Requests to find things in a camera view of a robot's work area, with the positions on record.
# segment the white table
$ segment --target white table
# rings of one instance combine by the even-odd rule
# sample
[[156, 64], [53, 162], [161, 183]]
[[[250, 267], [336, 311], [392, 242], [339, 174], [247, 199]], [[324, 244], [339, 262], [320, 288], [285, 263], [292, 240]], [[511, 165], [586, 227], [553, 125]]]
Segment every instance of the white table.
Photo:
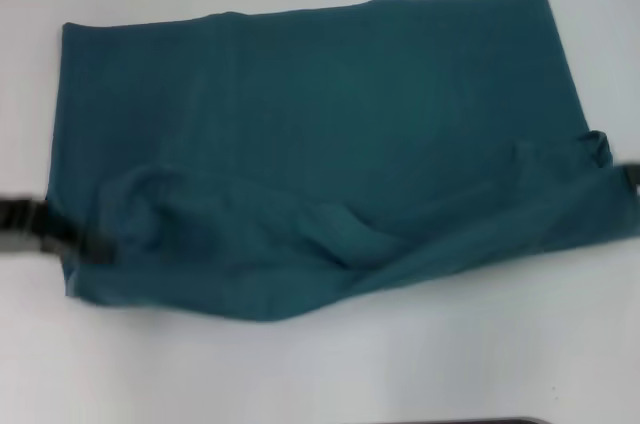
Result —
[[[366, 0], [0, 0], [0, 192], [43, 194], [66, 21]], [[640, 159], [640, 0], [551, 0], [590, 124]], [[640, 239], [353, 299], [278, 324], [105, 310], [54, 259], [0, 261], [0, 422], [311, 424], [640, 416]]]

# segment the fabric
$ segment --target fabric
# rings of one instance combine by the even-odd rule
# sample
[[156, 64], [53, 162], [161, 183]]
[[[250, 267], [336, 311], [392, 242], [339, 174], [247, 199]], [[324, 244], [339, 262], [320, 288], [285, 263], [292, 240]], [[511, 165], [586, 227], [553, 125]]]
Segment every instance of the fabric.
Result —
[[636, 235], [547, 0], [66, 24], [48, 199], [116, 239], [67, 293], [276, 320]]

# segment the white surface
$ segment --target white surface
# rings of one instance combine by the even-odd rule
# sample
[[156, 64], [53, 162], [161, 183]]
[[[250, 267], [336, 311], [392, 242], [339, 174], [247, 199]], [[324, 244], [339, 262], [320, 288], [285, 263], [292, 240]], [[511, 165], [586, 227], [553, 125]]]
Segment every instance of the white surface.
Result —
[[[366, 0], [0, 0], [0, 192], [46, 188], [60, 26]], [[593, 128], [640, 158], [640, 0], [551, 0]], [[637, 423], [640, 240], [351, 300], [280, 324], [63, 297], [0, 261], [0, 422]]]

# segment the teal cloth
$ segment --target teal cloth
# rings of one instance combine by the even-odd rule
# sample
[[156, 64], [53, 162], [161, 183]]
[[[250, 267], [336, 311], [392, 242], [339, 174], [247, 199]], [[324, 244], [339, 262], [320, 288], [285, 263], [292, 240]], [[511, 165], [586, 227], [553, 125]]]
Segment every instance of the teal cloth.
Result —
[[639, 222], [547, 0], [66, 24], [48, 199], [118, 245], [69, 295], [251, 320]]

